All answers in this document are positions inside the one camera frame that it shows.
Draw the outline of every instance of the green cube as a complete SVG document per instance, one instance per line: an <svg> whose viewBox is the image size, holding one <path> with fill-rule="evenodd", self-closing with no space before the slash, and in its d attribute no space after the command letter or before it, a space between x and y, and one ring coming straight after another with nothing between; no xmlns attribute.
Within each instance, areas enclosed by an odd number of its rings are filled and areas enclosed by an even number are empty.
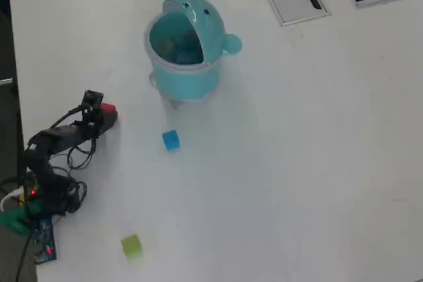
<svg viewBox="0 0 423 282"><path fill-rule="evenodd" d="M136 258L142 255L143 248L136 234L123 238L121 241L125 256L128 259Z"/></svg>

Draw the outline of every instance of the teal container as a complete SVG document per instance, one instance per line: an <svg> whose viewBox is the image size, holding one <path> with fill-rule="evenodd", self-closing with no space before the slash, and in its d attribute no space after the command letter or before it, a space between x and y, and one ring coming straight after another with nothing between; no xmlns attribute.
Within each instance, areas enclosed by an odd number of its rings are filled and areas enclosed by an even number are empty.
<svg viewBox="0 0 423 282"><path fill-rule="evenodd" d="M151 84L166 98L193 102L218 86L223 55L238 53L241 39L226 34L216 8L206 0L166 0L145 32L153 65Z"/></svg>

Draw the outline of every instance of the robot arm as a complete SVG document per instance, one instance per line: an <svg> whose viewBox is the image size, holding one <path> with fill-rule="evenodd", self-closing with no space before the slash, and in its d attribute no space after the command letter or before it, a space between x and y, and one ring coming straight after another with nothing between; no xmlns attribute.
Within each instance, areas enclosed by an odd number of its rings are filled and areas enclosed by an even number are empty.
<svg viewBox="0 0 423 282"><path fill-rule="evenodd" d="M109 130L118 118L116 108L102 103L103 94L87 90L81 105L69 111L49 129L40 131L32 137L28 148L24 152L24 163L38 185L37 196L42 202L42 213L45 215L64 215L66 212L76 211L82 199L79 197L79 185L70 176L56 174L49 163L52 155L68 149L73 150L91 140L95 140ZM64 119L78 112L82 112L82 120L74 121L70 125L61 125ZM27 204L28 193L26 180L24 200Z"/></svg>

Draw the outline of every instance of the small blue block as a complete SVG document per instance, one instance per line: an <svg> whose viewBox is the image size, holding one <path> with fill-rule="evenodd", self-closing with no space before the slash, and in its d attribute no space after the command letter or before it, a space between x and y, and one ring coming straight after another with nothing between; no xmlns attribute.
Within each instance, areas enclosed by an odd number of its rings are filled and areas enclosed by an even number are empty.
<svg viewBox="0 0 423 282"><path fill-rule="evenodd" d="M163 141L165 142L167 151L175 151L180 148L179 137L176 130L170 130L163 134Z"/></svg>

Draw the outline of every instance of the white tabletop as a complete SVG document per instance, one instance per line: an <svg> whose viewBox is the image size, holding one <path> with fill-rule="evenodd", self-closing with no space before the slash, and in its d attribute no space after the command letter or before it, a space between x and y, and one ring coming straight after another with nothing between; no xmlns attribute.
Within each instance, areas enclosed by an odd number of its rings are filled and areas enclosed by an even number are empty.
<svg viewBox="0 0 423 282"><path fill-rule="evenodd" d="M212 99L175 111L143 46L163 0L11 0L24 138L86 88L119 111L39 281L423 277L423 0L324 0L330 17L283 28L268 0L210 1L244 48Z"/></svg>

